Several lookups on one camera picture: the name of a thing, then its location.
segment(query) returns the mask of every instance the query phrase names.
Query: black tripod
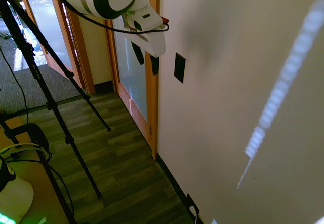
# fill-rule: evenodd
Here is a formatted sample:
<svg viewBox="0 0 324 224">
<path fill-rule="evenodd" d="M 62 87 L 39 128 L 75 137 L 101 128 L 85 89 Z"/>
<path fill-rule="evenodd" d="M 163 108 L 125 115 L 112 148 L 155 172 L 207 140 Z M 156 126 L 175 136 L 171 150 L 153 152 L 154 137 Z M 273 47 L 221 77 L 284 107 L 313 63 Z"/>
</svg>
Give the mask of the black tripod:
<svg viewBox="0 0 324 224">
<path fill-rule="evenodd" d="M 23 10 L 23 8 L 20 6 L 18 0 L 0 0 L 0 14 L 3 18 L 3 21 L 5 22 L 12 38 L 15 40 L 17 47 L 21 50 L 22 54 L 24 55 L 24 58 L 29 66 L 29 69 L 33 75 L 33 77 L 37 80 L 37 82 L 40 85 L 40 88 L 42 89 L 46 99 L 47 99 L 47 108 L 48 110 L 53 110 L 64 134 L 65 134 L 65 142 L 66 144 L 70 144 L 75 152 L 76 157 L 80 161 L 92 187 L 94 188 L 96 194 L 98 197 L 101 197 L 102 194 L 99 191 L 96 183 L 94 182 L 82 156 L 80 155 L 80 152 L 78 151 L 74 139 L 72 135 L 70 134 L 68 128 L 66 127 L 64 120 L 57 108 L 57 103 L 53 99 L 51 92 L 49 91 L 34 59 L 34 53 L 33 53 L 33 47 L 30 43 L 26 41 L 23 34 L 20 31 L 20 28 L 18 24 L 16 23 L 16 20 L 14 16 L 11 13 L 10 7 L 7 3 L 7 1 L 11 4 L 13 9 L 17 12 L 17 14 L 20 16 L 20 18 L 26 23 L 26 25 L 30 28 L 32 33 L 36 36 L 38 41 L 45 47 L 45 49 L 50 53 L 50 55 L 54 58 L 56 63 L 59 65 L 59 67 L 63 70 L 66 77 L 70 79 L 72 84 L 77 88 L 83 99 L 88 103 L 88 105 L 91 107 L 91 109 L 95 112 L 95 114 L 98 116 L 98 118 L 101 120 L 101 122 L 104 124 L 104 126 L 107 128 L 108 131 L 110 131 L 109 126 L 106 124 L 106 122 L 103 120 L 101 115 L 98 113 L 98 111 L 95 109 L 95 107 L 90 102 L 90 96 L 86 95 L 83 90 L 79 87 L 79 85 L 74 80 L 73 76 L 74 74 L 71 73 L 66 69 L 62 61 L 59 59 L 59 57 L 55 54 L 54 50 L 51 48 L 45 37 L 42 35 L 38 27 L 33 23 L 33 21 L 29 18 L 28 14 Z M 12 140 L 14 144 L 18 144 L 18 140 L 16 139 L 16 134 L 13 132 L 12 129 L 8 127 L 8 125 L 5 123 L 4 117 L 0 114 L 0 125 L 3 127 L 6 136 Z"/>
</svg>

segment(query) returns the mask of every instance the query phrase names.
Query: wooden floor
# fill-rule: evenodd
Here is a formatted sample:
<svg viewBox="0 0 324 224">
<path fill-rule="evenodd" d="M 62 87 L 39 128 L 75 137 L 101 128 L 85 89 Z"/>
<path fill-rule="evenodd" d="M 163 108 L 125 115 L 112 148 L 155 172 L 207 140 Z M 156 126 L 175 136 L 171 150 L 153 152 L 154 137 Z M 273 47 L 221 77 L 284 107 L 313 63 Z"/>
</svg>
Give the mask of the wooden floor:
<svg viewBox="0 0 324 224">
<path fill-rule="evenodd" d="M 108 132 L 84 100 L 60 105 L 60 112 L 95 179 L 98 199 L 52 111 L 31 113 L 50 143 L 50 165 L 71 193 L 77 223 L 192 223 L 151 150 L 116 94 L 96 95 L 92 103 L 112 128 Z"/>
</svg>

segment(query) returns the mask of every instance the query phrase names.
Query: carpet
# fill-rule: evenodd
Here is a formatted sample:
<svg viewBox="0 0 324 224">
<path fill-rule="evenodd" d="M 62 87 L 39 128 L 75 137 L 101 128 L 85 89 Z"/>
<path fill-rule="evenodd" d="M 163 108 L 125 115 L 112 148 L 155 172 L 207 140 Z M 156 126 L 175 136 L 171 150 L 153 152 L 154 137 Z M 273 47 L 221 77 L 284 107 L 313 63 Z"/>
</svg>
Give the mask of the carpet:
<svg viewBox="0 0 324 224">
<path fill-rule="evenodd" d="M 0 21 L 1 34 L 8 34 L 3 21 Z M 46 98 L 38 85 L 37 80 L 32 76 L 25 59 L 17 49 L 12 39 L 0 38 L 1 49 L 14 71 L 17 80 L 23 88 L 27 100 L 28 108 L 35 108 L 46 105 Z M 39 70 L 55 101 L 63 101 L 76 96 L 80 96 L 71 81 L 60 75 L 55 70 L 47 66 L 42 52 L 39 51 L 35 57 Z M 25 104 L 23 95 L 7 64 L 0 54 L 0 110 L 4 114 L 13 114 L 18 111 L 24 112 Z"/>
</svg>

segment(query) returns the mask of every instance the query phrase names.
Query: green light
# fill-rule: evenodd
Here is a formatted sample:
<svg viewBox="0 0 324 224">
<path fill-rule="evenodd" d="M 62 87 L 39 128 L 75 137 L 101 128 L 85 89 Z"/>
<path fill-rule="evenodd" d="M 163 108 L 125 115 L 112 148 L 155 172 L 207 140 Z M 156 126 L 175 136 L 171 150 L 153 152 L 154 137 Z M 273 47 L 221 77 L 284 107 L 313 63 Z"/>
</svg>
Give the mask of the green light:
<svg viewBox="0 0 324 224">
<path fill-rule="evenodd" d="M 3 224 L 16 224 L 14 220 L 11 220 L 10 218 L 6 217 L 5 215 L 0 214 L 0 223 Z"/>
</svg>

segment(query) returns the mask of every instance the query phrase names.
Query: wooden table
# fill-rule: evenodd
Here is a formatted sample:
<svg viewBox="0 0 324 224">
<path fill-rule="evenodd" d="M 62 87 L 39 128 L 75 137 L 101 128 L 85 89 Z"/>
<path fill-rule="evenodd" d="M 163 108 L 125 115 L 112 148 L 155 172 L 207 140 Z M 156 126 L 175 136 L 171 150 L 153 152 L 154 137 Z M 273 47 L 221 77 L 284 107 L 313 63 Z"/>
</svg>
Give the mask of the wooden table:
<svg viewBox="0 0 324 224">
<path fill-rule="evenodd" d="M 23 124 L 19 117 L 9 119 L 6 123 L 10 128 Z M 20 143 L 31 142 L 28 133 L 18 135 L 17 139 Z M 0 128 L 0 149 L 12 144 Z M 39 161 L 39 156 L 34 151 L 28 151 L 23 153 L 20 159 Z M 44 217 L 45 224 L 76 223 L 49 168 L 35 162 L 15 162 L 9 165 L 15 170 L 17 176 L 29 182 L 34 188 L 32 205 L 19 224 L 39 224 Z"/>
</svg>

